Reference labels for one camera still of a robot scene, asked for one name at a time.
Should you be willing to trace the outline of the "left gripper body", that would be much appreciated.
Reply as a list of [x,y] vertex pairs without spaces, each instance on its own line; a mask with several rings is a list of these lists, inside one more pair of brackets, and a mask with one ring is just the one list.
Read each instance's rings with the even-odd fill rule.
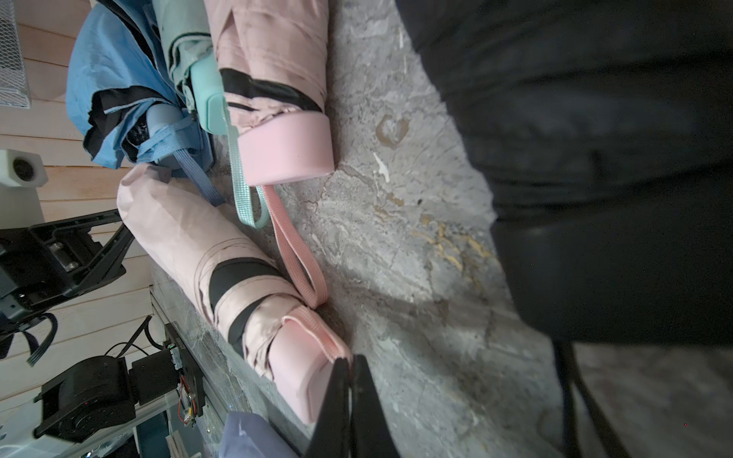
[[106,242],[92,228],[120,223],[116,210],[1,231],[1,357],[22,334],[37,364],[57,335],[51,309],[122,277],[122,265],[135,240],[125,225]]

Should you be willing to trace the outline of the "blue umbrella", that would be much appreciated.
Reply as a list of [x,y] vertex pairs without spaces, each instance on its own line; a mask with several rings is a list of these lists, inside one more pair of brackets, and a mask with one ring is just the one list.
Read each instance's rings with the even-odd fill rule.
[[190,179],[219,206],[224,198],[206,175],[210,137],[168,76],[149,1],[99,1],[76,38],[66,107],[93,163],[118,169],[150,163]]

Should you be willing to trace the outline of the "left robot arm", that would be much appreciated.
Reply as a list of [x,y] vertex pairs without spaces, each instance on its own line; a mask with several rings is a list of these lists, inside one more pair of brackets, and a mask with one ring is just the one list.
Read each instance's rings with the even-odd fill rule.
[[[119,223],[116,210],[1,232],[1,353],[16,334],[29,346],[30,366],[51,347],[58,330],[52,308],[107,286],[126,272],[123,259],[134,236],[121,226],[107,244],[92,228]],[[174,390],[181,381],[170,351],[127,364],[123,355],[95,356],[51,379],[34,398],[41,418],[32,438],[49,436],[82,443],[93,434],[125,424],[136,407]]]

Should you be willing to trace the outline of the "small pink umbrella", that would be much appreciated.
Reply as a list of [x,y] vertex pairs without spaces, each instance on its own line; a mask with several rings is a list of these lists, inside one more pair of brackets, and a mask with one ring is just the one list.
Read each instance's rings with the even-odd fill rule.
[[334,172],[326,108],[326,1],[204,4],[237,149],[233,170],[260,190],[287,272],[306,305],[328,299],[315,261],[275,188]]

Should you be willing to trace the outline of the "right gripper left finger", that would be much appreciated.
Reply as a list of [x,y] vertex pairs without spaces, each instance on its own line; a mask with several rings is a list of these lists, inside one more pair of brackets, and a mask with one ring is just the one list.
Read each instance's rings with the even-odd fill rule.
[[338,359],[305,458],[349,457],[349,361]]

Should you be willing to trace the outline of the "black umbrella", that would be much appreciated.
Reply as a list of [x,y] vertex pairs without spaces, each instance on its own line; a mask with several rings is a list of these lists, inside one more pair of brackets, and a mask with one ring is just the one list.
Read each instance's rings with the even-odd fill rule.
[[580,395],[626,456],[575,344],[732,343],[731,3],[396,7],[492,191],[519,317],[552,342],[565,455]]

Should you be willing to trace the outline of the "mint green umbrella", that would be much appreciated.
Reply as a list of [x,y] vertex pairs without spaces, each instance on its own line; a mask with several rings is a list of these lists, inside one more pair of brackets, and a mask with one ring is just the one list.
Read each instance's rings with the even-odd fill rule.
[[207,133],[227,140],[231,163],[234,202],[241,223],[262,229],[269,223],[269,211],[263,189],[255,191],[259,210],[252,206],[251,192],[244,180],[237,142],[238,131],[231,124],[209,29],[206,8],[202,1],[154,1],[162,51],[168,74],[187,108],[195,114]]

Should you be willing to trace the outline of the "large pink umbrella sleeve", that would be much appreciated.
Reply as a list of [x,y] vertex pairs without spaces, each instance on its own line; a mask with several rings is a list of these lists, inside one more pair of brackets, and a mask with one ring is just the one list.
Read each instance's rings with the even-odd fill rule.
[[209,324],[216,322],[209,286],[219,263],[255,258],[274,264],[207,200],[172,185],[164,168],[145,163],[131,169],[116,205],[139,245]]

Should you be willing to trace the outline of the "large pink umbrella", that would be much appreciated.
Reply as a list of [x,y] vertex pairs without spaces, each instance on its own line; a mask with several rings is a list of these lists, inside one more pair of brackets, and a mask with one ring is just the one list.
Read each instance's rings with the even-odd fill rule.
[[352,357],[344,341],[249,240],[207,250],[197,282],[202,309],[227,343],[276,385],[304,424],[314,423],[335,362]]

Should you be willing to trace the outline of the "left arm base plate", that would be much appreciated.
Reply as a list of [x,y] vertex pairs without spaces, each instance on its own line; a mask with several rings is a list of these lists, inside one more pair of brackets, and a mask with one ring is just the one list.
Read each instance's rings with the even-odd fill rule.
[[203,372],[177,328],[168,323],[164,329],[165,347],[171,353],[174,368],[179,374],[179,419],[187,426],[195,425],[206,406]]

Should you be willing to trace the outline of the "lavender umbrella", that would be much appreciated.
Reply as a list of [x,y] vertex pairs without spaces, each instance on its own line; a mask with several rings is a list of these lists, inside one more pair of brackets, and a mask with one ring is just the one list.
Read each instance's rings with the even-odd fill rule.
[[219,450],[221,458],[297,458],[293,448],[255,413],[229,412]]

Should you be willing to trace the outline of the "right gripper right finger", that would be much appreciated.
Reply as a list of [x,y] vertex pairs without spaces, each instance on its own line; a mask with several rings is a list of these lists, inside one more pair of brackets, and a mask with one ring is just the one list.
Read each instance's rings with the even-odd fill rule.
[[401,457],[363,355],[354,356],[351,368],[350,453],[356,458]]

